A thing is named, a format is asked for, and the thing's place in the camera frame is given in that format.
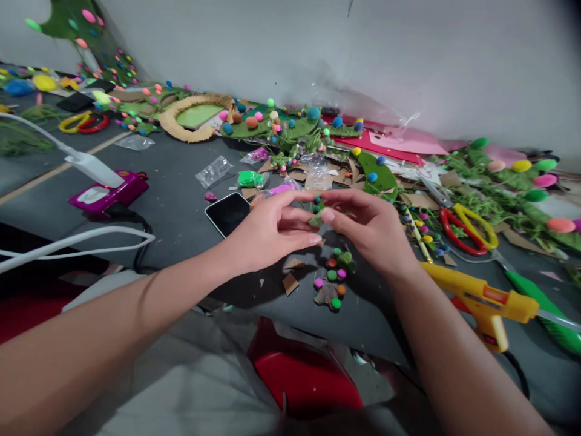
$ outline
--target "pink device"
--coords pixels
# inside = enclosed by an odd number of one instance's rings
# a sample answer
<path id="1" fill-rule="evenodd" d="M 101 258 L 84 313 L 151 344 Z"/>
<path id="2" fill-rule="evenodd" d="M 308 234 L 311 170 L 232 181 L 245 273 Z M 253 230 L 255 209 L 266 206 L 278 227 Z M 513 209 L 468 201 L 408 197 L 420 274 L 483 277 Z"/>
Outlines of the pink device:
<path id="1" fill-rule="evenodd" d="M 110 188 L 99 183 L 69 198 L 68 202 L 79 209 L 89 212 L 91 215 L 110 218 L 105 213 L 113 203 L 119 202 L 129 206 L 133 200 L 145 192 L 149 185 L 143 176 L 125 170 L 115 171 L 123 180 L 123 184 L 117 188 Z"/>

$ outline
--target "red scissors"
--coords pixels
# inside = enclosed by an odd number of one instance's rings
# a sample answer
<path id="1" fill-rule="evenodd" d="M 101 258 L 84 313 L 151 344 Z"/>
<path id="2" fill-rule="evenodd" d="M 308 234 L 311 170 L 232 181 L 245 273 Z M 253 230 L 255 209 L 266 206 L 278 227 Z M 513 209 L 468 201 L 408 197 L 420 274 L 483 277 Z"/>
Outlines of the red scissors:
<path id="1" fill-rule="evenodd" d="M 429 182 L 424 176 L 421 174 L 419 178 L 424 183 L 425 187 L 428 188 L 430 194 L 440 203 L 441 209 L 438 211 L 438 215 L 440 216 L 440 221 L 442 222 L 442 226 L 444 227 L 444 232 L 450 238 L 452 243 L 456 245 L 462 251 L 465 251 L 472 256 L 483 256 L 487 253 L 489 249 L 495 249 L 498 247 L 498 236 L 496 232 L 492 228 L 490 224 L 488 224 L 480 215 L 472 212 L 470 209 L 462 206 L 460 203 L 454 204 L 450 199 L 450 196 L 443 191 L 440 191 L 436 188 L 436 185 Z M 452 209 L 462 221 L 460 221 L 452 212 Z M 479 221 L 486 233 L 488 234 L 489 241 L 484 240 L 476 231 L 468 217 L 471 217 L 474 220 Z M 460 227 L 464 230 L 464 232 L 468 235 L 468 237 L 474 242 L 476 245 L 476 249 L 469 247 L 464 242 L 458 239 L 456 235 L 454 235 L 454 231 L 450 227 L 450 221 L 453 225 Z"/>

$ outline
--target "phone screen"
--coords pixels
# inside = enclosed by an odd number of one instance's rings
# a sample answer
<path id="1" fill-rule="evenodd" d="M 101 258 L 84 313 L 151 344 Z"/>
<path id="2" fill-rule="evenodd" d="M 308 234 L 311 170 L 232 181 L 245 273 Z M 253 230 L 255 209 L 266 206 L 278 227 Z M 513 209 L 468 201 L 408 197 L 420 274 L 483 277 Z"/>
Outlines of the phone screen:
<path id="1" fill-rule="evenodd" d="M 238 193 L 231 194 L 206 208 L 206 215 L 223 237 L 228 237 L 249 213 L 250 204 Z"/>

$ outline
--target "black wire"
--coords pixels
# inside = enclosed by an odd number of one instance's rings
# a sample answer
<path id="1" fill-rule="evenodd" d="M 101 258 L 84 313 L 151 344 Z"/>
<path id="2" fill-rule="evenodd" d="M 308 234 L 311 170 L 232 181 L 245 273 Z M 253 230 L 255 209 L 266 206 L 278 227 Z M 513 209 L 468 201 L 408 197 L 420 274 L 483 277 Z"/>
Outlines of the black wire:
<path id="1" fill-rule="evenodd" d="M 516 359 L 514 354 L 512 354 L 509 350 L 506 350 L 502 354 L 504 355 L 504 357 L 507 358 L 507 360 L 510 362 L 511 365 L 513 365 L 514 369 L 516 370 L 516 374 L 519 376 L 520 390 L 522 391 L 522 394 L 527 398 L 527 400 L 530 400 L 531 392 L 528 387 L 528 381 L 527 378 L 525 377 L 524 371 L 520 367 L 519 361 Z"/>

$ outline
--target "white cable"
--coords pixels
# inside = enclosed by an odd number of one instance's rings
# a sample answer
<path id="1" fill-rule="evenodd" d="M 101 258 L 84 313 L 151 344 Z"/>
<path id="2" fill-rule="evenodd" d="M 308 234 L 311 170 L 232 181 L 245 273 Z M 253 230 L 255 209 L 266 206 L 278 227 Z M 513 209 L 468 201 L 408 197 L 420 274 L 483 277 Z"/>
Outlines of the white cable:
<path id="1" fill-rule="evenodd" d="M 0 112 L 0 117 L 12 118 L 12 119 L 15 119 L 17 121 L 23 122 L 24 124 L 26 124 L 28 126 L 31 126 L 33 129 L 42 133 L 44 136 L 46 136 L 51 141 L 53 141 L 57 145 L 57 147 L 59 147 L 62 151 L 67 153 L 69 156 L 73 157 L 76 161 L 81 161 L 83 159 L 83 155 L 80 152 L 76 151 L 73 147 L 70 147 L 67 144 L 59 141 L 54 136 L 52 136 L 49 132 L 47 132 L 46 130 L 44 130 L 41 127 L 38 127 L 36 124 L 28 121 L 27 119 L 24 119 L 24 118 L 16 116 L 16 115 L 7 114 L 4 112 Z"/>
<path id="2" fill-rule="evenodd" d="M 124 247 L 115 247 L 115 248 L 100 248 L 95 250 L 89 251 L 82 251 L 80 253 L 69 253 L 69 254 L 59 254 L 54 256 L 45 256 L 45 254 L 53 253 L 61 248 L 68 247 L 70 245 L 77 244 L 84 240 L 90 239 L 95 236 L 101 236 L 107 233 L 129 233 L 136 236 L 141 236 L 146 238 L 143 242 L 133 245 L 133 246 L 124 246 Z M 12 259 L 5 260 L 4 262 L 0 263 L 0 274 L 5 273 L 17 266 L 24 265 L 25 263 L 31 262 L 32 260 L 36 259 L 64 259 L 67 257 L 75 257 L 75 256 L 84 256 L 86 254 L 97 254 L 97 253 L 110 253 L 113 251 L 126 251 L 131 249 L 140 248 L 144 245 L 151 243 L 155 239 L 155 235 L 150 233 L 146 233 L 141 230 L 132 229 L 130 227 L 122 227 L 122 226 L 109 226 L 109 227 L 101 227 L 98 229 L 93 229 L 86 231 L 84 233 L 79 233 L 77 235 L 70 236 L 66 239 L 62 239 L 60 241 L 53 242 L 52 244 L 45 245 L 43 247 L 34 249 L 27 253 L 14 253 L 11 251 L 0 251 L 0 254 L 5 256 L 14 256 Z"/>

